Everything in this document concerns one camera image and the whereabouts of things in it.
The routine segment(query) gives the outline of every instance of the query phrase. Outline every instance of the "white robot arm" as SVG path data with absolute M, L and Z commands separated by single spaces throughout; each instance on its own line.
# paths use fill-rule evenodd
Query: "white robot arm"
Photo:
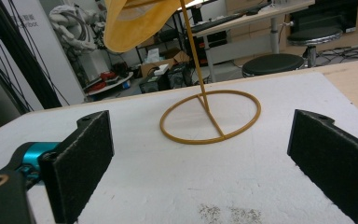
M 97 48 L 88 27 L 88 24 L 99 20 L 99 14 L 95 11 L 59 6 L 51 10 L 49 20 L 62 45 L 73 48 L 75 54 L 90 53 Z

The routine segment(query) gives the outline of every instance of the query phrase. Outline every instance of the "yellow rod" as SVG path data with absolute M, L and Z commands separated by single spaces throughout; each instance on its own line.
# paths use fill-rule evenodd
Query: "yellow rod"
M 185 0 L 180 0 L 180 4 L 181 4 L 182 9 L 183 9 L 182 10 L 183 16 L 185 17 L 188 41 L 190 41 L 191 52 L 193 53 L 194 63 L 196 65 L 197 74 L 199 75 L 199 84 L 201 86 L 201 92 L 202 92 L 202 97 L 203 97 L 203 100 L 204 100 L 204 103 L 205 103 L 205 109 L 206 109 L 207 112 L 209 112 L 209 104 L 208 104 L 208 99 L 207 99 L 206 93 L 205 93 L 205 87 L 204 87 L 204 84 L 203 84 L 199 57 L 198 57 L 197 52 L 196 52 L 196 46 L 194 44 L 193 33 L 191 32 L 190 22 L 188 21 L 188 15 L 187 15 L 187 10 L 186 10 Z
M 220 136 L 224 137 L 225 134 L 223 133 L 222 129 L 219 127 L 219 124 L 217 123 L 217 121 L 214 119 L 211 111 L 206 110 L 205 104 L 202 102 L 199 94 L 197 95 L 197 98 L 199 98 L 200 103 L 203 105 L 203 107 L 205 109 L 205 112 L 208 114 L 208 117 L 211 120 L 211 122 L 212 122 L 213 126 L 215 127 L 215 129 L 220 133 Z

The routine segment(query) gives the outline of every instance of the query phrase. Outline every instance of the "black foam pad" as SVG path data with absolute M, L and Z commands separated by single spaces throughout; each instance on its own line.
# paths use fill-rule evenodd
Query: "black foam pad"
M 77 121 L 78 128 L 39 157 L 55 221 L 74 223 L 114 155 L 108 111 Z
M 333 122 L 324 115 L 296 110 L 287 154 L 358 223 L 358 139 Z

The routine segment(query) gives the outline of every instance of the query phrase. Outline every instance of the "yellow wire frame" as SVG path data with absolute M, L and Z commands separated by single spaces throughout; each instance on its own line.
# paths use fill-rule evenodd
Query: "yellow wire frame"
M 255 105 L 256 105 L 256 112 L 254 117 L 245 125 L 243 125 L 242 127 L 240 127 L 238 130 L 232 132 L 232 133 L 227 133 L 227 134 L 223 134 L 222 130 L 220 129 L 220 127 L 218 126 L 216 120 L 214 119 L 213 115 L 210 113 L 210 111 L 205 110 L 205 112 L 208 114 L 211 122 L 213 123 L 213 125 L 215 126 L 215 128 L 217 129 L 217 131 L 219 132 L 220 136 L 219 137 L 215 137 L 215 138 L 210 138 L 210 139 L 184 139 L 184 138 L 179 138 L 179 137 L 175 137 L 173 135 L 171 135 L 170 133 L 168 133 L 165 128 L 164 128 L 164 123 L 166 118 L 168 117 L 168 115 L 179 105 L 184 104 L 185 102 L 188 102 L 192 99 L 195 98 L 199 98 L 200 103 L 205 106 L 204 102 L 202 102 L 201 98 L 200 98 L 200 94 L 196 94 L 196 95 L 192 95 L 190 97 L 187 97 L 181 101 L 179 101 L 178 103 L 176 103 L 175 105 L 171 106 L 161 117 L 161 120 L 159 122 L 159 128 L 161 129 L 162 133 L 168 137 L 169 139 L 178 142 L 178 143 L 182 143 L 182 144 L 189 144 L 189 145 L 206 145 L 206 144 L 211 144 L 211 143 L 217 143 L 217 142 L 222 142 L 227 140 L 228 138 L 232 138 L 240 133 L 245 132 L 246 130 L 248 130 L 250 127 L 252 127 L 252 125 L 255 124 L 255 122 L 258 120 L 258 118 L 260 117 L 261 114 L 261 104 L 260 102 L 257 100 L 257 98 L 255 98 L 252 94 L 249 94 L 247 92 L 243 92 L 243 91 L 230 91 L 230 90 L 221 90 L 221 91 L 207 91 L 206 94 L 220 94 L 220 93 L 228 93 L 228 94 L 237 94 L 237 95 L 242 95 L 244 97 L 247 97 L 249 99 L 251 99 Z
M 124 9 L 129 9 L 129 8 L 135 8 L 135 7 L 142 7 L 142 6 L 147 6 L 147 5 L 151 5 L 151 4 L 155 4 L 158 2 L 161 2 L 164 0 L 149 0 L 143 3 L 139 3 L 137 4 L 136 1 L 128 1 L 128 4 L 126 6 L 124 6 Z M 185 0 L 180 0 L 181 3 L 181 7 L 182 8 L 186 8 L 186 4 L 185 4 Z M 200 70 L 200 62 L 199 62 L 199 57 L 196 51 L 196 47 L 194 44 L 194 39 L 193 39 L 193 33 L 191 32 L 191 28 L 190 28 L 190 22 L 188 19 L 188 15 L 187 15 L 187 11 L 186 10 L 182 10 L 183 12 L 183 16 L 185 18 L 185 23 L 186 23 L 186 30 L 187 30 L 187 36 L 188 36 L 188 41 L 190 42 L 190 47 L 191 47 L 191 52 L 193 54 L 193 59 L 194 59 L 194 63 L 196 65 L 196 70 L 197 70 L 197 74 L 198 74 L 198 78 L 199 78 L 199 84 L 200 84 L 200 88 L 201 88 L 201 94 L 197 94 L 197 95 L 193 95 L 190 97 L 185 98 L 184 100 L 176 103 L 175 105 L 173 105 L 171 108 L 169 108 L 164 115 L 162 116 L 159 126 L 161 131 L 164 133 L 164 135 L 166 135 L 168 138 L 172 139 L 175 142 L 179 142 L 179 143 L 184 143 L 184 144 L 194 144 L 194 145 L 201 145 L 201 144 L 211 144 L 211 143 L 216 143 L 216 142 L 221 142 L 224 141 L 228 138 L 231 138 L 233 136 L 236 136 L 240 133 L 243 133 L 245 130 L 249 129 L 258 119 L 258 117 L 260 116 L 261 113 L 261 105 L 258 102 L 258 100 L 251 94 L 246 93 L 246 92 L 242 92 L 242 91 L 209 91 L 206 92 L 205 91 L 205 87 L 204 87 L 204 83 L 203 83 L 203 78 L 202 78 L 202 73 Z M 253 100 L 257 106 L 257 111 L 255 116 L 251 119 L 251 121 L 247 124 L 245 124 L 243 127 L 239 128 L 237 131 L 233 132 L 233 133 L 229 133 L 229 134 L 224 134 L 223 131 L 221 130 L 221 128 L 219 127 L 218 123 L 216 122 L 216 120 L 214 119 L 210 109 L 209 109 L 209 104 L 208 104 L 208 98 L 207 98 L 207 94 L 216 94 L 216 93 L 233 93 L 233 94 L 238 94 L 238 95 L 243 95 L 245 97 L 250 98 L 251 100 Z M 204 139 L 204 140 L 187 140 L 187 139 L 182 139 L 182 138 L 178 138 L 175 137 L 173 135 L 170 135 L 164 128 L 164 121 L 167 118 L 167 116 L 171 113 L 171 111 L 173 111 L 177 106 L 192 100 L 194 98 L 198 98 L 200 103 L 202 104 L 205 112 L 207 113 L 208 117 L 210 118 L 211 122 L 213 123 L 213 126 L 215 127 L 215 129 L 219 132 L 220 137 L 217 138 L 212 138 L 212 139 Z

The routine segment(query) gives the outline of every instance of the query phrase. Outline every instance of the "white table surface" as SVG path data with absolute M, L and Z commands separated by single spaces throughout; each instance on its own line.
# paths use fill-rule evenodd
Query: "white table surface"
M 21 144 L 61 141 L 76 129 L 77 119 L 107 109 L 116 155 L 79 223 L 352 223 L 286 154 L 297 108 L 335 119 L 358 137 L 358 109 L 335 86 L 322 74 L 309 73 L 207 85 L 212 90 L 253 94 L 262 105 L 259 121 L 211 145 L 167 139 L 159 119 L 172 104 L 200 92 L 198 87 L 34 112 L 0 128 L 0 167 Z M 255 112 L 242 98 L 208 99 L 227 130 Z M 213 134 L 196 105 L 186 105 L 176 116 L 169 120 L 177 134 Z M 52 223 L 43 184 L 28 195 L 37 223 Z

